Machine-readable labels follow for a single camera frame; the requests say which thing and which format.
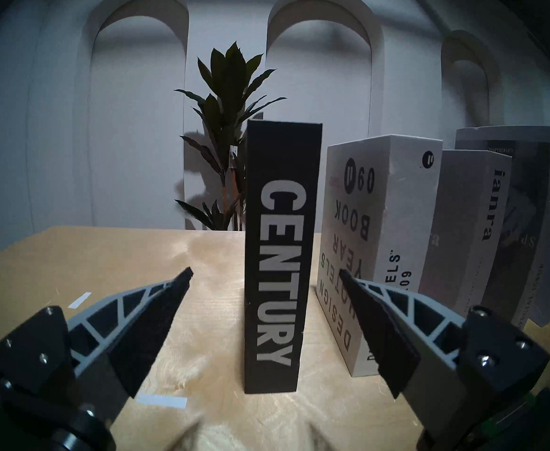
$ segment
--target book spine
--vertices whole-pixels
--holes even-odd
[[[473,232],[467,265],[458,292],[455,312],[466,316],[469,307],[481,303],[494,263],[502,231],[511,177],[511,158],[504,155],[487,157],[481,182],[478,219]]]
[[[542,219],[542,227],[540,230],[534,259],[532,261],[532,266],[530,267],[530,271],[527,275],[526,285],[524,287],[522,297],[517,304],[515,315],[513,315],[511,320],[511,323],[521,330],[523,330],[526,325],[528,318],[527,315],[536,300],[538,289],[547,265],[546,252],[550,240],[550,169],[548,195],[546,199],[544,218]]]
[[[355,376],[363,333],[342,282],[340,268],[357,278],[375,261],[387,183],[389,142],[367,139],[327,150],[317,297],[348,370]],[[361,375],[377,374],[374,358]]]
[[[442,141],[392,137],[390,176],[372,281],[416,292],[430,242]]]

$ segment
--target arch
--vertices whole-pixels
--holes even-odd
[[[476,61],[474,62],[476,62],[486,74],[489,93],[490,124],[498,126],[505,124],[505,99],[503,84],[500,67],[496,62],[496,58],[492,56],[492,53],[488,47],[483,44],[480,39],[463,30],[452,31],[445,38],[442,44],[441,55],[445,54],[445,46],[447,46],[445,43],[450,42],[452,39],[458,40],[475,55]],[[468,55],[459,52],[456,54],[456,59],[454,60],[452,57],[448,58],[447,61],[442,58],[442,75],[444,75],[445,71],[449,69],[449,64],[466,57],[468,57]]]
[[[381,28],[361,0],[278,0],[268,18],[266,64],[280,72],[265,91],[288,100],[266,109],[265,118],[323,123],[318,232],[327,147],[381,133]]]
[[[504,124],[500,70],[488,49],[465,31],[451,32],[440,50],[440,138],[452,148],[457,129]]]
[[[73,194],[75,222],[78,224],[95,225],[92,209],[88,131],[90,65],[93,44],[99,31],[103,28],[131,16],[146,16],[160,20],[180,39],[184,51],[187,53],[189,15],[184,0],[102,0],[90,12],[81,31],[77,50],[73,101]],[[181,172],[183,172],[182,156],[181,146]]]
[[[267,50],[270,45],[275,41],[283,31],[285,31],[284,25],[277,22],[277,15],[280,11],[292,3],[300,2],[303,0],[277,0],[271,9],[271,13],[268,18],[267,27]],[[304,20],[331,20],[331,18],[324,13],[327,10],[326,6],[315,5],[316,0],[313,1],[312,9],[307,14],[306,19],[300,19],[296,22],[292,20],[284,19],[283,24],[287,23],[288,27],[295,23],[302,22]],[[381,30],[380,22],[373,11],[361,0],[321,0],[328,4],[333,4],[344,9],[351,18],[340,19],[341,24],[353,29],[357,32],[371,47],[371,103],[369,106],[369,135],[381,134],[381,116],[383,110],[383,86],[384,86],[384,39]]]

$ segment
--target wooden table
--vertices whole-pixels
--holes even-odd
[[[187,407],[129,399],[111,428],[119,451],[162,451],[183,435],[177,449],[195,440],[200,450],[414,450],[422,430],[415,414],[380,377],[350,377],[312,289],[298,391],[244,394],[243,233],[55,227],[24,239],[0,252],[0,339],[46,305],[70,318],[186,266],[190,289],[140,393],[185,396]],[[87,291],[78,309],[67,308]],[[550,352],[550,325],[528,321],[525,331]],[[534,390],[546,385],[550,364]]]

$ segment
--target bolt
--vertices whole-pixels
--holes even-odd
[[[526,350],[530,348],[530,343],[528,343],[526,340],[518,339],[516,342],[517,347],[521,350]]]
[[[494,358],[487,354],[480,354],[478,355],[479,364],[482,365],[482,367],[494,367],[496,365],[496,361]]]

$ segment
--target white tape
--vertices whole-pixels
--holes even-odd
[[[138,394],[135,400],[140,404],[148,406],[174,407],[175,409],[185,409],[187,405],[186,397],[161,396],[159,394]]]
[[[90,292],[86,292],[81,297],[79,297],[76,301],[74,301],[71,305],[68,306],[68,308],[77,308],[79,305],[85,302],[85,299],[87,299],[89,296],[91,296]]]

